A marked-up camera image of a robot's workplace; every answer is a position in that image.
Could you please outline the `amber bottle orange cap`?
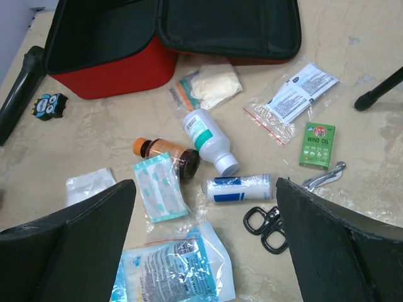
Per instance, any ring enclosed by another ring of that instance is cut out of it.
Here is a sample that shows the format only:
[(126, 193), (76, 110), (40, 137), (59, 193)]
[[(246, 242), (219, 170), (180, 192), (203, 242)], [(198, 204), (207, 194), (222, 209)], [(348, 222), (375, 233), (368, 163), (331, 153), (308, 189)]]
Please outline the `amber bottle orange cap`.
[(200, 164), (200, 156), (196, 150), (163, 138), (149, 140), (140, 137), (134, 141), (132, 151), (143, 159), (168, 153), (172, 158), (174, 167), (179, 171), (180, 179), (184, 181), (189, 181), (194, 177)]

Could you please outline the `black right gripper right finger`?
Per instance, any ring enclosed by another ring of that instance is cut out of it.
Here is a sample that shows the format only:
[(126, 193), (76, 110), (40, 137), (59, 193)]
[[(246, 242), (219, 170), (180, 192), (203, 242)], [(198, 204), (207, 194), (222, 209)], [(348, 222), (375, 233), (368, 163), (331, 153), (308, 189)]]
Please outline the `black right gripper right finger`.
[(402, 301), (402, 228), (284, 178), (276, 198), (304, 301)]

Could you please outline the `blue mask package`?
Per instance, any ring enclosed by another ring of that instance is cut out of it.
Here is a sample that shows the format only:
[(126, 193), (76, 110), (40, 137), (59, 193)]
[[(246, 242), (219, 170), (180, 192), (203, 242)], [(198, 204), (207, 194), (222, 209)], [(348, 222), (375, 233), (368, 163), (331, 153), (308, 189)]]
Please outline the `blue mask package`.
[(210, 222), (186, 235), (123, 252), (111, 301), (232, 301), (228, 251)]

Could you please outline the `white medicine bottle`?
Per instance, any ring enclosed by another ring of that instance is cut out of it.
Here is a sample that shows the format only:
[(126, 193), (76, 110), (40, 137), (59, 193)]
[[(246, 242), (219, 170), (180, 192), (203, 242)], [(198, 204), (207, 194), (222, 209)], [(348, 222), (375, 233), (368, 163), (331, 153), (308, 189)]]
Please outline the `white medicine bottle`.
[(192, 140), (202, 160), (212, 164), (222, 177), (231, 176), (239, 163), (230, 151), (230, 140), (210, 113), (196, 109), (183, 120), (183, 129)]

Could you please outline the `red medicine kit case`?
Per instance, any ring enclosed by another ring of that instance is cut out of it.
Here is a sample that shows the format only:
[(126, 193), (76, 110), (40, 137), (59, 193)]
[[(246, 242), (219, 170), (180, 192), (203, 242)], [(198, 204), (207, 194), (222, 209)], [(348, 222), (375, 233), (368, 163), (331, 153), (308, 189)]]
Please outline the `red medicine kit case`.
[(282, 64), (301, 44), (296, 0), (64, 0), (42, 68), (80, 98), (99, 99), (165, 85), (181, 53)]

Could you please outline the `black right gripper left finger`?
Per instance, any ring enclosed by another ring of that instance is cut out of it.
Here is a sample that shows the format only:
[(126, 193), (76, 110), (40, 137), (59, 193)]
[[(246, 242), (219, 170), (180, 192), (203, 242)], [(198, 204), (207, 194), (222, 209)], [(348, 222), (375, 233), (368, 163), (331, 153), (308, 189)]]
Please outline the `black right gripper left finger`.
[(109, 301), (135, 204), (126, 179), (1, 232), (1, 301)]

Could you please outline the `white bandage roll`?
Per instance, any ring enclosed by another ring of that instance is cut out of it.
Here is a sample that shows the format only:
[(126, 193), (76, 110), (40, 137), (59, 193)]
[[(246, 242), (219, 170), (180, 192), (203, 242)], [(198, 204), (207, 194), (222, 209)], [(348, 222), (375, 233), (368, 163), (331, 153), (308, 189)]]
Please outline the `white bandage roll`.
[(271, 200), (273, 198), (270, 174), (255, 176), (216, 177), (207, 180), (203, 192), (214, 203), (247, 200)]

